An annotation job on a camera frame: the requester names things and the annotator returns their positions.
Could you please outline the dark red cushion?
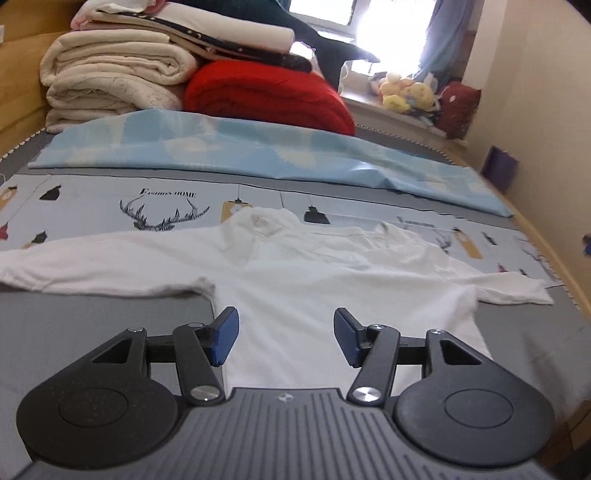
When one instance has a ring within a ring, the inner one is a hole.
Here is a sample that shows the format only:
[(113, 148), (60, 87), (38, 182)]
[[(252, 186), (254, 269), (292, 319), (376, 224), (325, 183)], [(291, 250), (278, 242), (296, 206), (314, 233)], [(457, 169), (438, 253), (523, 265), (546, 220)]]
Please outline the dark red cushion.
[(441, 92), (440, 116), (436, 127), (446, 133), (450, 140), (464, 139), (476, 114), (482, 91), (451, 82)]

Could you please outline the dark teal shark plush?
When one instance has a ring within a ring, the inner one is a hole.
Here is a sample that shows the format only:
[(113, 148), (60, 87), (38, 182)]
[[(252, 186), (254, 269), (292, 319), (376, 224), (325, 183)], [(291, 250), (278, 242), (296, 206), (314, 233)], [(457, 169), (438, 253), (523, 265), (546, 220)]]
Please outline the dark teal shark plush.
[(377, 56), (353, 43), (325, 38), (318, 34), (310, 25), (291, 15), (276, 0), (187, 0), (181, 1), (181, 4), (230, 18), (293, 30), (297, 42), (304, 43), (315, 52), (325, 81), (335, 90), (339, 89), (342, 66), (346, 62), (379, 62)]

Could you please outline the light blue patterned quilt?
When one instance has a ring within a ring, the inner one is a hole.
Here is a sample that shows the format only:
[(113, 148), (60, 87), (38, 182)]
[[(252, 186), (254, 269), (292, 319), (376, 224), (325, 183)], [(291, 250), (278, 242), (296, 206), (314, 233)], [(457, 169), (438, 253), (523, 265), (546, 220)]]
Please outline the light blue patterned quilt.
[(472, 169), (363, 139), (303, 127), (142, 110), (72, 126), (32, 169), (201, 171), (402, 192), (509, 218)]

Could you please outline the blue curtain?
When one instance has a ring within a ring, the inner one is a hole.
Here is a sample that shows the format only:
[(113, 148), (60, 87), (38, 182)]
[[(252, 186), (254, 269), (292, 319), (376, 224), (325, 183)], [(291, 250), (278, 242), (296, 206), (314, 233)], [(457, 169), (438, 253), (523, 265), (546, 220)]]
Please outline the blue curtain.
[(427, 29), (426, 43), (415, 79), (432, 74), (439, 83), (449, 79), (474, 10), (471, 0), (437, 0)]

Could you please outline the white folded bedding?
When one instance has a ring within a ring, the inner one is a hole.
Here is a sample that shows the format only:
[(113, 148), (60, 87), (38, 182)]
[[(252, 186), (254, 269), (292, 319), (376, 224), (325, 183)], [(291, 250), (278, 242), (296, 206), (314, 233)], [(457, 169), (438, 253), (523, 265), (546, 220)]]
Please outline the white folded bedding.
[(207, 60), (243, 60), (311, 73), (310, 59), (291, 52), (294, 31), (223, 16), (169, 1), (86, 1), (70, 22), (73, 30), (136, 28), (169, 35), (170, 41)]

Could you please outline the red folded comforter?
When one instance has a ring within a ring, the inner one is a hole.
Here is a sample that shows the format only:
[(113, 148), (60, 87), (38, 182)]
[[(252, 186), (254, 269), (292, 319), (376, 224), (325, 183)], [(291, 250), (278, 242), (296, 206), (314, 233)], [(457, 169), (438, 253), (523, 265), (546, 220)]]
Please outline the red folded comforter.
[(182, 98), (186, 112), (283, 124), (353, 136), (356, 124), (324, 78), (247, 61), (215, 61), (197, 70)]

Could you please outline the cream folded blanket stack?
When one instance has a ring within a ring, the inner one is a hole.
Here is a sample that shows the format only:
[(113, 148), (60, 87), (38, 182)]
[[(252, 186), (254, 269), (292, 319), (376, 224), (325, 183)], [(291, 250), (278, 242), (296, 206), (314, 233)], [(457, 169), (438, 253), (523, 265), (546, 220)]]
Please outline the cream folded blanket stack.
[(40, 62), (47, 88), (45, 130), (146, 109), (179, 111), (183, 85), (197, 72), (191, 53), (163, 33), (136, 29), (72, 31)]

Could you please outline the yellow plush toys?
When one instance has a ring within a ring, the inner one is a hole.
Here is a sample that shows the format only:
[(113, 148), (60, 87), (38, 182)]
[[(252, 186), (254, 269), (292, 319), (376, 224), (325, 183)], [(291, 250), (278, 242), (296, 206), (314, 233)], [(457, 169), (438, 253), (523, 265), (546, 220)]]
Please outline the yellow plush toys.
[(440, 109), (429, 85), (400, 75), (388, 74), (380, 81), (378, 93), (384, 108), (398, 114), (432, 114)]

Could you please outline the purple box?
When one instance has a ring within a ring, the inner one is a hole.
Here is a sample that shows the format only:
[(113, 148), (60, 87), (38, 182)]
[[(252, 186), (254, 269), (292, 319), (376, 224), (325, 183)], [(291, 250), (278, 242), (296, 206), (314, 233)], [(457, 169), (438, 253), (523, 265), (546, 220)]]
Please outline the purple box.
[(519, 161), (511, 154), (492, 146), (481, 169), (481, 174), (497, 190), (506, 193), (515, 178), (518, 166)]

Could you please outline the white long-sleeve shirt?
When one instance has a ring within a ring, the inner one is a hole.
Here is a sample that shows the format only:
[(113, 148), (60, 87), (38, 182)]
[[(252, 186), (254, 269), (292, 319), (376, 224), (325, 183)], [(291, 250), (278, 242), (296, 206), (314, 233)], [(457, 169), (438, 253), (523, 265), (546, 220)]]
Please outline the white long-sleeve shirt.
[(304, 224), (286, 209), (246, 208), (221, 225), (51, 241), (1, 256), (1, 281), (62, 295), (196, 292), (240, 317), (228, 388), (348, 390), (353, 370), (332, 333), (335, 310), (406, 336), (443, 329), (480, 352), (480, 303), (548, 305), (542, 281), (483, 273), (419, 235)]

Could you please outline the wooden headboard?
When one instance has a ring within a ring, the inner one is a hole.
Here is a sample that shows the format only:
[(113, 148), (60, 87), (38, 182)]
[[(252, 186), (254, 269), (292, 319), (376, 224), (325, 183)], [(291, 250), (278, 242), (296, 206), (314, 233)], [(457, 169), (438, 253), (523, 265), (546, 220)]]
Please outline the wooden headboard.
[(1, 3), (1, 152), (7, 153), (45, 124), (47, 102), (39, 79), (42, 57), (80, 1), (9, 0)]

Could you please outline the deer print bed sheet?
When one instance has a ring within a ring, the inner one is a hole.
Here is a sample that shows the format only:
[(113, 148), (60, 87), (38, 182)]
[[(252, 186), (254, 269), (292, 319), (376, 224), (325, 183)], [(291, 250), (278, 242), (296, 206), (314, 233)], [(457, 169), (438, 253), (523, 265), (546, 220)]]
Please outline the deer print bed sheet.
[(505, 219), (440, 213), (432, 204), (388, 205), (197, 180), (17, 174), (1, 187), (1, 248), (119, 231), (213, 227), (249, 207), (284, 208), (301, 222), (338, 228), (373, 230), (387, 222), (484, 273), (515, 271), (549, 287), (562, 283), (528, 237)]

